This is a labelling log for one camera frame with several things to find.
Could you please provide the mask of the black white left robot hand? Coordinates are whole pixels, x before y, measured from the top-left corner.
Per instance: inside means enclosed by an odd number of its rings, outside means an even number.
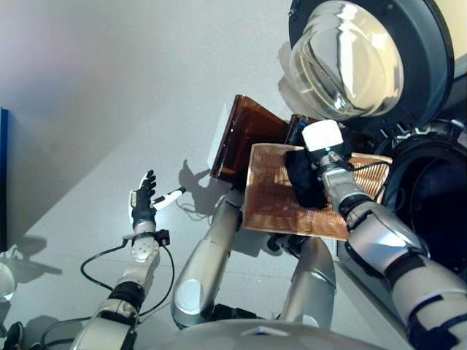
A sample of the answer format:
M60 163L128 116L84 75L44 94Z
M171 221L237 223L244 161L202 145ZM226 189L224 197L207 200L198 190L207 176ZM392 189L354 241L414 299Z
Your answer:
M165 209L186 192L185 187L179 187L165 195L153 198L155 187L156 175L154 170L149 170L142 177L139 187L130 191L128 212L132 228L144 222L155 224L156 213Z

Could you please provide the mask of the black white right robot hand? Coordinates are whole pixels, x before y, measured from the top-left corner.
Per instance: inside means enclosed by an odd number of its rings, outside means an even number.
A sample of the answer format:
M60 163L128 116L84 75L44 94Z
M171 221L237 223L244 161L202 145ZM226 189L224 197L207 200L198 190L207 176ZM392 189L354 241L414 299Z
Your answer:
M339 125L334 120L321 120L306 126L302 130L302 137L309 152L344 143Z

